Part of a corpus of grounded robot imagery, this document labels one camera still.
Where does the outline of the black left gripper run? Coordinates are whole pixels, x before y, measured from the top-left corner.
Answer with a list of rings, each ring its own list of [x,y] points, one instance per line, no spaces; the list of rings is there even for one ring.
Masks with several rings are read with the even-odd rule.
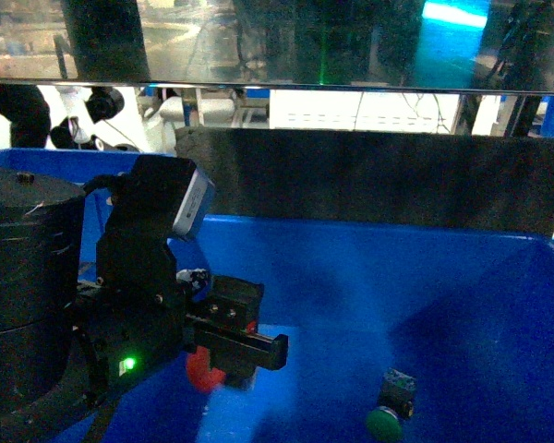
[[[169,244],[196,237],[175,238],[172,227],[190,177],[199,167],[187,158],[152,157],[145,178],[153,185],[153,201],[142,214],[169,234],[174,278],[124,279],[109,285],[95,262],[96,282],[79,285],[73,325],[88,368],[84,399],[90,406],[131,389],[154,367],[173,359],[183,345],[184,331],[187,355],[199,346],[207,348],[211,366],[226,374],[221,386],[248,389],[260,368],[276,371],[287,363],[288,337],[259,332],[263,284],[216,275],[203,296],[187,303],[197,289],[177,278],[177,259]]]

